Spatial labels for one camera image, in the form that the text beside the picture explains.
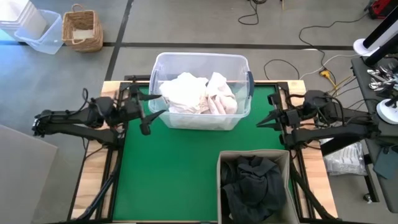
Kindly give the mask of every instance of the wicker basket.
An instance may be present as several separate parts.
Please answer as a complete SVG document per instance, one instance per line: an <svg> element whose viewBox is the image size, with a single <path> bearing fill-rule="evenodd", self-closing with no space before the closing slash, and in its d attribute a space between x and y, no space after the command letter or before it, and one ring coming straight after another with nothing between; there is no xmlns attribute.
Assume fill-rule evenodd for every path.
<svg viewBox="0 0 398 224"><path fill-rule="evenodd" d="M75 11L75 7L81 7L82 11ZM87 39L74 39L73 31L93 30L93 37ZM96 52L103 46L104 34L98 15L93 10L84 10L79 4L72 6L72 12L63 15L62 40L78 52Z"/></svg>

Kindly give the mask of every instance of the beige fabric box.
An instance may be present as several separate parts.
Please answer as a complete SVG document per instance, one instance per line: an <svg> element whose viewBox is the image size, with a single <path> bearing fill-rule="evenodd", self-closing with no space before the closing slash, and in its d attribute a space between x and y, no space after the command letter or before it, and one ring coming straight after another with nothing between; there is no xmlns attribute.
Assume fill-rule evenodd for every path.
<svg viewBox="0 0 398 224"><path fill-rule="evenodd" d="M285 192L286 192L286 204L283 209L276 212L271 217L263 221L263 223L288 223L296 224L300 223L299 218L294 207L294 201L289 191L289 151L285 150L255 150L255 151L222 151L218 157L217 162L217 212L218 212L218 223L222 224L221 217L221 179L220 179L220 165L221 161L230 161L238 158L239 156L259 156L266 157L272 162L275 162L284 180Z"/></svg>

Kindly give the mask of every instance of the wooden table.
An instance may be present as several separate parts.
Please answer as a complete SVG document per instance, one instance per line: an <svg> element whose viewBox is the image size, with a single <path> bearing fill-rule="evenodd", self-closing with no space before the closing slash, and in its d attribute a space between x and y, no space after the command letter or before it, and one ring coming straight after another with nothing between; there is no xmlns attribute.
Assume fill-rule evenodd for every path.
<svg viewBox="0 0 398 224"><path fill-rule="evenodd" d="M256 83L264 83L264 82L275 83L277 81L275 80L256 81ZM305 94L306 92L304 81L302 80L281 80L281 82L287 82L289 84L290 94L302 95ZM121 82L119 81L104 82L101 91L101 96L114 97L115 92L119 90L120 83ZM282 92L281 92L281 97L282 99L284 99L285 97ZM301 105L303 102L303 98L291 98L291 100L294 106ZM303 121L302 123L313 123L313 121L308 120L308 121ZM313 147L320 147L319 143L317 142L312 142L310 145ZM87 154L99 149L100 147L101 145L98 142L96 141L90 142ZM107 153L108 151L106 149L100 150L96 154L90 156L90 158L85 161L81 170L81 176L78 183L76 197L74 198L73 201L73 210L71 210L70 214L71 218L77 218L79 215L81 215L85 211L85 209L90 205L90 203L93 201L99 189L101 188ZM109 158L111 158L111 168L109 172L113 170L114 164L116 162L117 153L118 152L114 151L112 155L109 155ZM310 186L311 191L314 193L319 202L324 206L324 208L328 211L328 213L333 215L334 217L337 217L335 202L331 194L329 179L326 173L325 165L323 163L321 151L318 149L312 149L308 147L302 150L302 154L305 164L305 171L307 173L308 184ZM295 164L296 168L299 169L297 166L298 164L297 159L295 159ZM107 191L106 196L104 198L103 212L101 215L101 217L104 218L108 216L109 198L111 195L112 187L113 186L111 186L111 188ZM300 187L298 187L298 189L299 189L298 193L300 195L300 202L302 204L303 217L308 217L308 210L307 210L307 203L305 196L301 191Z"/></svg>

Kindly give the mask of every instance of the dark gray towel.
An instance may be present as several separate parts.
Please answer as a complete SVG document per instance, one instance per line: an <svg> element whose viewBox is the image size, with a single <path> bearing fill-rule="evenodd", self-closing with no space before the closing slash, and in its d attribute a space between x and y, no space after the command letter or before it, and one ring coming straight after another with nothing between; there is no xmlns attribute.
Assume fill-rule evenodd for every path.
<svg viewBox="0 0 398 224"><path fill-rule="evenodd" d="M234 223L259 223L284 206L286 194L277 164L264 157L241 156L235 168L235 180L222 187Z"/></svg>

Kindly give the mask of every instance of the red object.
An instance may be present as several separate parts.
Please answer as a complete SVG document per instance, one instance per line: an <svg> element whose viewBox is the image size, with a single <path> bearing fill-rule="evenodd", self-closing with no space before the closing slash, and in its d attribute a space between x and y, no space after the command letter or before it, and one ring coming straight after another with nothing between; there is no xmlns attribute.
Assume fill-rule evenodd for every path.
<svg viewBox="0 0 398 224"><path fill-rule="evenodd" d="M397 6L398 0L377 0L368 10L372 19L384 19Z"/></svg>

